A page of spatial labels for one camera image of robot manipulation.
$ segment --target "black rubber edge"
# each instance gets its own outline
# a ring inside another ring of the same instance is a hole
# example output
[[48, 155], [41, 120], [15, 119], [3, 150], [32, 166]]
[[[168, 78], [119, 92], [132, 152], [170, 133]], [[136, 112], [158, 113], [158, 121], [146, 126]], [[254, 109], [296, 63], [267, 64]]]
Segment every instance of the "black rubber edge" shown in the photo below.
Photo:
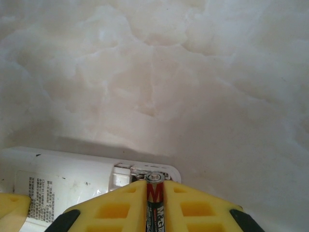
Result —
[[249, 214], [237, 209], [231, 209], [230, 214], [243, 232], [265, 232]]
[[77, 209], [61, 214], [45, 232], [68, 232], [80, 214], [81, 212]]

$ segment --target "metal spring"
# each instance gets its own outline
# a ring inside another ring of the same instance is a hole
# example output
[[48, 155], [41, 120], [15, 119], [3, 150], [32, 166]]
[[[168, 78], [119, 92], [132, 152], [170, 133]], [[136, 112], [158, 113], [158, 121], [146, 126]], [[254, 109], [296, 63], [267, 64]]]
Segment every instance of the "metal spring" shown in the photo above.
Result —
[[[146, 174], [152, 172], [152, 171], [145, 170], [145, 169], [139, 169], [134, 166], [130, 168], [130, 171], [131, 171], [131, 175], [134, 176], [138, 180], [143, 180]], [[168, 173], [164, 173], [164, 172], [159, 172], [159, 173], [162, 173], [165, 176], [165, 180], [171, 179]]]

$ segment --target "battery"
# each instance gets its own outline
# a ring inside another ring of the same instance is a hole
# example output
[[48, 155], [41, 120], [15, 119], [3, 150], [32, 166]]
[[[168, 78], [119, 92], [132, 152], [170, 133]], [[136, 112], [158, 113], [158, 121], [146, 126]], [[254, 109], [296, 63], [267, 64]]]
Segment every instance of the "battery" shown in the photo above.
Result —
[[148, 173], [147, 181], [147, 220], [146, 232], [165, 232], [164, 223], [164, 196], [162, 173]]

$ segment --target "battery label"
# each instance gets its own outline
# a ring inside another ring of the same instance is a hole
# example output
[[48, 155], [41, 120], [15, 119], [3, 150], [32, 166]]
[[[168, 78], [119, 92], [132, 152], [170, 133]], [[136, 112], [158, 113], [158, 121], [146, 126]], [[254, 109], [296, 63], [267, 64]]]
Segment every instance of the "battery label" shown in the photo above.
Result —
[[49, 223], [54, 222], [55, 192], [53, 191], [53, 182], [29, 177], [28, 195], [31, 198], [28, 217]]
[[147, 202], [147, 232], [165, 232], [164, 203]]
[[67, 208], [66, 189], [66, 179], [62, 177], [25, 171], [16, 175], [15, 193], [31, 198], [28, 218], [42, 223], [54, 222]]

